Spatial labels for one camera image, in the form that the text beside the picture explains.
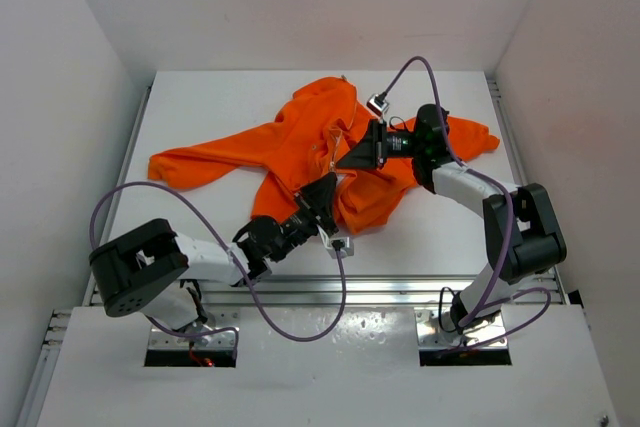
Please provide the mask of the orange zip jacket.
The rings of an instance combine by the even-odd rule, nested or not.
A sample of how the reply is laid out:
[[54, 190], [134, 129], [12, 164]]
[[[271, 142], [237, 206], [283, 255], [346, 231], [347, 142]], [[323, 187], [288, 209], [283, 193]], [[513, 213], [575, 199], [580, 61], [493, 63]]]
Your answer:
[[[294, 193], [327, 174], [361, 140], [371, 118], [355, 86], [337, 77], [321, 78], [294, 92], [271, 122], [152, 155], [147, 176], [175, 190], [190, 190], [238, 167], [263, 168], [266, 175], [251, 215], [282, 222], [297, 208]], [[390, 159], [380, 170], [346, 170], [333, 200], [334, 219], [352, 234], [381, 227], [416, 186], [408, 159]]]

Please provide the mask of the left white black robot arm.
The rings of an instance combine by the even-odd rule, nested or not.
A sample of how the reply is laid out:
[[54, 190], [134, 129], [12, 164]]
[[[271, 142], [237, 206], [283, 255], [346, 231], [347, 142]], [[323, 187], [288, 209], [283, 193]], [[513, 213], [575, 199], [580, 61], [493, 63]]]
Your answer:
[[220, 237], [197, 240], [156, 218], [95, 245], [89, 264], [106, 314], [120, 318], [142, 313], [172, 331], [205, 322], [196, 283], [253, 284], [310, 238], [335, 234], [336, 187], [336, 174], [324, 175], [295, 194], [297, 209], [285, 221], [257, 216], [230, 242]]

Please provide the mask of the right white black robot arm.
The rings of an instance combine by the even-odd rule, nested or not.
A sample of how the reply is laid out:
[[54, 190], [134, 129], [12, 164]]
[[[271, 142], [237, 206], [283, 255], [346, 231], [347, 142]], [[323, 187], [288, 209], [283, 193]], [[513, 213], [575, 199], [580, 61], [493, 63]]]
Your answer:
[[462, 333], [498, 311], [525, 278], [566, 259], [566, 243], [547, 190], [537, 183], [507, 186], [457, 159], [442, 107], [421, 106], [409, 132], [394, 132], [382, 120], [370, 121], [364, 136], [337, 166], [380, 169], [395, 158], [410, 160], [420, 186], [456, 201], [484, 223], [487, 264], [454, 295], [448, 329]]

